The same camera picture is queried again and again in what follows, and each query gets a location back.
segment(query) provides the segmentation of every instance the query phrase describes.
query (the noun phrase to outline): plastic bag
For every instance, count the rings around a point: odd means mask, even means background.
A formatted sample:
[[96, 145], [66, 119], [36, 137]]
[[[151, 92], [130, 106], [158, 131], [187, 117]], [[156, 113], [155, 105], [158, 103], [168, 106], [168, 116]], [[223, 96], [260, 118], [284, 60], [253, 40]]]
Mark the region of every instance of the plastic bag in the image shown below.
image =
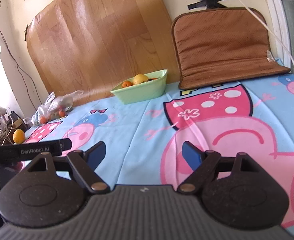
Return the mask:
[[33, 126], [46, 124], [51, 120], [63, 117], [71, 109], [74, 100], [79, 98], [84, 92], [77, 90], [73, 93], [55, 98], [55, 93], [51, 92], [45, 103], [38, 107], [38, 110], [31, 118]]

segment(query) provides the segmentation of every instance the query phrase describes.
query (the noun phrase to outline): white polka dot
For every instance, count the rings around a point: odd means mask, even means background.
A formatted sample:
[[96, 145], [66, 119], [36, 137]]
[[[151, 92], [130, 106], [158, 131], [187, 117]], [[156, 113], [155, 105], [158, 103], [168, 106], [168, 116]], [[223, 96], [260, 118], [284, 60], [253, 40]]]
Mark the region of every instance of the white polka dot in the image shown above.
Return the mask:
[[226, 98], [237, 98], [241, 95], [241, 92], [239, 90], [229, 90], [224, 93], [224, 96]]
[[214, 101], [204, 101], [204, 102], [201, 104], [201, 106], [202, 106], [203, 108], [208, 108], [208, 107], [212, 107], [212, 106], [214, 106], [214, 104], [215, 104]]
[[184, 104], [183, 101], [178, 101], [178, 102], [174, 102], [174, 104], [172, 105], [173, 107], [179, 107], [182, 106]]
[[225, 112], [227, 114], [234, 114], [235, 112], [237, 112], [237, 107], [234, 107], [234, 106], [228, 106], [226, 109], [225, 109]]
[[56, 124], [56, 123], [55, 123], [55, 124], [53, 124], [51, 127], [49, 127], [49, 130], [52, 130], [52, 129], [54, 129], [56, 126], [57, 126], [57, 124]]
[[30, 139], [30, 140], [28, 140], [27, 143], [31, 143], [31, 142], [37, 142], [37, 140], [36, 139]]

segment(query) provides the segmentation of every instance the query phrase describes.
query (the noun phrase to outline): orange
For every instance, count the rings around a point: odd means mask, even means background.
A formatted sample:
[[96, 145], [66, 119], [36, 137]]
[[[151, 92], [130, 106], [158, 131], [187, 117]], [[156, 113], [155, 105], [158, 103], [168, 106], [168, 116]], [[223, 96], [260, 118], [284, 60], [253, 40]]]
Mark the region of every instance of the orange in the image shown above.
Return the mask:
[[126, 80], [126, 81], [123, 82], [123, 84], [121, 85], [121, 87], [122, 88], [126, 88], [126, 87], [130, 87], [132, 85], [133, 84], [130, 81]]
[[26, 140], [24, 131], [17, 129], [13, 134], [13, 140], [17, 144], [23, 143]]
[[66, 115], [65, 111], [62, 111], [62, 110], [59, 111], [59, 116], [60, 117], [64, 117], [65, 115]]
[[48, 122], [48, 119], [45, 116], [41, 116], [39, 121], [41, 124], [46, 124]]

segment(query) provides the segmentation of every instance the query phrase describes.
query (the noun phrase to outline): blue fabric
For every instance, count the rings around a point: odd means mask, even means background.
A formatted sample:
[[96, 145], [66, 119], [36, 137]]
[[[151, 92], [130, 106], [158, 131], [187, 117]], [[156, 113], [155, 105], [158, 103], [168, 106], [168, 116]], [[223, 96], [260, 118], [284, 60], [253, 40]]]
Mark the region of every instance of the blue fabric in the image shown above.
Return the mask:
[[[38, 139], [44, 129], [48, 135]], [[283, 226], [294, 234], [292, 74], [188, 91], [173, 83], [161, 97], [130, 105], [106, 98], [26, 135], [31, 141], [69, 137], [72, 149], [84, 151], [104, 141], [106, 156], [95, 172], [111, 188], [117, 183], [176, 187], [201, 163], [181, 153], [185, 140], [225, 156], [248, 152], [286, 190], [290, 208]]]

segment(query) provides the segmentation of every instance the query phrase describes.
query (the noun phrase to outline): fruit bowl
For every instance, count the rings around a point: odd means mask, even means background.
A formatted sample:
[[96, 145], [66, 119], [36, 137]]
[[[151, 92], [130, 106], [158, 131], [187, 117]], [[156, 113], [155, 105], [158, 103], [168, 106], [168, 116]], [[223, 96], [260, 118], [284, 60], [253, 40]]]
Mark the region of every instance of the fruit bowl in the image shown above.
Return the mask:
[[[124, 80], [115, 86], [111, 90], [111, 93], [118, 97], [118, 99], [124, 104], [131, 104], [160, 97], [166, 88], [167, 72], [167, 69], [163, 69], [147, 73], [145, 74], [147, 77], [157, 79], [122, 88], [121, 85], [125, 81]], [[132, 82], [134, 78], [132, 77], [126, 80]]]

